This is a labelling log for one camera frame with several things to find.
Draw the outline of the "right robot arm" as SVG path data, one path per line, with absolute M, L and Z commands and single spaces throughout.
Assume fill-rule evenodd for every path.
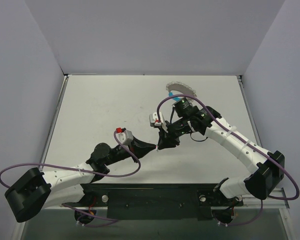
M 271 192 L 286 176 L 285 157 L 279 151 L 272 153 L 260 147 L 228 124 L 213 108 L 199 109 L 187 96 L 181 96 L 172 108 L 179 117 L 173 123 L 166 121 L 159 110 L 149 116 L 150 125 L 159 129 L 159 150 L 175 148 L 183 135 L 200 133 L 220 144 L 248 170 L 248 175 L 225 178 L 214 188 L 216 203 L 224 205 L 231 198 L 242 195 L 253 195 L 260 200 L 271 197 Z

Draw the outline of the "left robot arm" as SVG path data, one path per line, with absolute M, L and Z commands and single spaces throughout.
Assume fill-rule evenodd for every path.
M 77 186 L 109 177 L 108 166 L 129 157 L 139 164 L 141 158 L 155 149 L 155 144 L 136 138 L 114 148 L 102 142 L 95 146 L 87 161 L 74 167 L 50 165 L 51 171 L 40 171 L 37 167 L 27 170 L 7 188 L 4 196 L 18 223 L 32 219 L 44 208 L 63 203 L 87 206 L 93 193 L 86 188 L 77 191 Z

